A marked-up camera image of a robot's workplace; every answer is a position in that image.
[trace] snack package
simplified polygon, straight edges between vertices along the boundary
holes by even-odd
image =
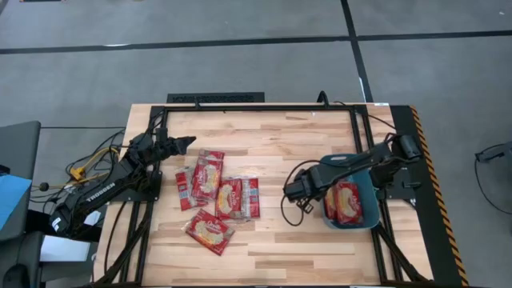
[[[215,200],[221,180],[224,152],[201,150],[194,170],[192,195],[197,199]]]
[[[259,184],[257,178],[242,179],[242,212],[246,218],[259,218]]]
[[[336,200],[334,199],[334,189],[327,191],[326,197],[323,199],[324,207],[326,210],[326,216],[328,219],[336,220]]]
[[[203,209],[184,228],[185,233],[219,256],[234,233],[228,225]]]
[[[359,200],[358,186],[352,182],[338,182],[334,189],[338,221],[341,224],[362,223],[362,208],[361,200]]]
[[[196,206],[204,206],[208,202],[204,200],[196,200],[192,196],[192,174],[194,169],[192,167],[184,167],[178,170],[176,173],[176,185],[178,186],[179,192],[179,203],[182,207],[182,211],[188,210]]]
[[[222,180],[215,203],[215,217],[225,219],[242,219],[242,180]]]

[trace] blue cloth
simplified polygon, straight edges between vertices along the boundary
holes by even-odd
[[[0,175],[0,230],[30,185],[31,180],[8,174]]]

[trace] red snack package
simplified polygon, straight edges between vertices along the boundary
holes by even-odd
[[[192,181],[192,195],[197,199],[215,200],[221,180],[224,153],[199,151],[198,163]]]
[[[242,180],[222,180],[215,203],[215,216],[221,220],[241,219],[242,214]]]
[[[259,184],[257,178],[242,179],[243,207],[246,218],[259,218]]]
[[[329,189],[326,197],[323,199],[324,207],[326,210],[326,216],[328,219],[335,220],[336,215],[336,200],[334,199],[334,190]]]
[[[212,214],[200,209],[185,227],[185,233],[220,256],[233,236],[234,230]]]
[[[191,167],[185,167],[176,173],[176,185],[178,186],[179,203],[182,211],[208,204],[204,200],[196,200],[191,194],[193,171]]]
[[[352,182],[338,182],[334,187],[336,211],[341,224],[362,223],[361,200],[358,186]]]

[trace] black metal frame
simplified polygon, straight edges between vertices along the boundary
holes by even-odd
[[[193,106],[152,106],[150,112],[150,118],[156,115],[161,110],[164,110],[162,116],[162,125],[161,127],[167,128],[167,119],[168,113],[170,112],[197,112],[197,111],[217,111],[217,112],[226,112],[226,111],[347,111],[350,113],[350,122],[351,128],[354,135],[354,144],[356,146],[356,150],[358,153],[363,152],[362,150],[362,141],[361,136],[359,134],[358,128],[358,118],[357,114],[362,116],[362,123],[365,129],[366,139],[368,141],[368,147],[374,146],[374,140],[371,133],[370,128],[370,119],[368,118],[368,113],[366,110],[366,105],[331,105],[325,93],[320,93],[317,100],[318,104],[313,105],[235,105],[235,106],[222,106],[222,105],[208,105],[208,104],[200,104],[195,103]],[[160,162],[158,162],[154,169],[160,169]],[[146,209],[149,210],[149,215],[153,213],[154,202],[148,202],[146,204]],[[394,270],[394,283],[406,283],[403,282],[402,277],[402,268],[414,275],[415,281],[425,281],[425,279],[417,274],[417,271],[412,267],[412,265],[406,260],[403,253],[400,249],[394,244],[394,236],[393,236],[393,227],[391,225],[390,220],[390,212],[385,199],[379,200],[379,208],[382,213],[382,218],[384,224],[380,224],[371,230],[372,241],[374,243],[375,248],[375,258],[378,267],[378,273],[381,284],[390,283],[387,279],[386,274],[386,266],[384,263],[384,256],[382,252],[382,247],[380,243],[380,237],[385,241],[385,243],[390,248],[392,261],[393,261],[393,270]],[[132,215],[130,217],[130,224],[127,237],[130,238],[135,230],[137,225],[137,217],[140,210],[140,202],[135,202]],[[144,232],[141,238],[140,251],[138,253],[138,262],[137,262],[137,270],[135,275],[135,282],[142,283],[142,277],[144,273],[144,265],[146,262],[146,252],[147,252],[147,244],[149,240],[150,229],[148,228]],[[127,281],[127,271],[129,266],[129,259],[125,262],[122,267],[120,282]]]

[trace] red wrapper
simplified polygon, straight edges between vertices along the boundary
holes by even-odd
[[[224,153],[199,151],[198,163],[192,181],[192,196],[197,199],[215,200],[221,180]]]
[[[200,209],[186,227],[185,233],[220,256],[233,236],[234,230],[212,214]]]
[[[204,206],[208,204],[208,202],[203,200],[196,200],[192,196],[192,172],[193,169],[187,167],[176,173],[176,185],[178,186],[179,203],[182,207],[182,211],[188,210],[192,207]]]
[[[242,180],[222,180],[215,203],[215,216],[221,220],[241,219],[242,214]]]
[[[259,184],[257,178],[242,179],[243,208],[246,218],[259,218]]]
[[[333,189],[329,189],[327,191],[326,197],[323,199],[324,206],[326,209],[326,216],[328,219],[335,220],[337,219],[336,215],[336,200],[334,198],[335,192]]]
[[[336,212],[341,224],[362,223],[361,200],[358,186],[351,182],[338,182],[335,186]]]

